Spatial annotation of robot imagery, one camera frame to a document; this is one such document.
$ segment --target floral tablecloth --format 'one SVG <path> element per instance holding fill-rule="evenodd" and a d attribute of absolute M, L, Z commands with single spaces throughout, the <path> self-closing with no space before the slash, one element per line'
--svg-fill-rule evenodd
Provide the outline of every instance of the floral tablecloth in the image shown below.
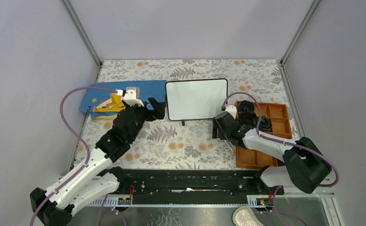
<path fill-rule="evenodd" d="M 97 82 L 192 80 L 226 78 L 228 93 L 244 91 L 258 101 L 288 104 L 276 60 L 106 60 Z M 235 95 L 229 103 L 246 99 Z M 288 106 L 293 138 L 297 130 Z M 111 120 L 85 122 L 82 137 L 89 147 L 112 127 Z M 211 139 L 212 121 L 164 120 L 145 122 L 131 149 L 115 162 L 124 169 L 236 169 L 236 155 L 218 139 Z M 74 165 L 86 158 L 78 144 Z"/>

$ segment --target wooden tray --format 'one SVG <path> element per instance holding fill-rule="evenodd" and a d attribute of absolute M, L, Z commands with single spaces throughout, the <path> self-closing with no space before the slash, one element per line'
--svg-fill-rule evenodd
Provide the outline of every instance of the wooden tray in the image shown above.
<path fill-rule="evenodd" d="M 266 132 L 271 135 L 292 139 L 290 121 L 286 105 L 274 103 L 259 103 L 262 115 L 271 119 L 272 131 Z M 255 104 L 255 113 L 259 116 L 259 109 Z M 261 169 L 264 166 L 278 166 L 277 159 L 257 150 L 236 147 L 236 165 L 239 168 Z"/>

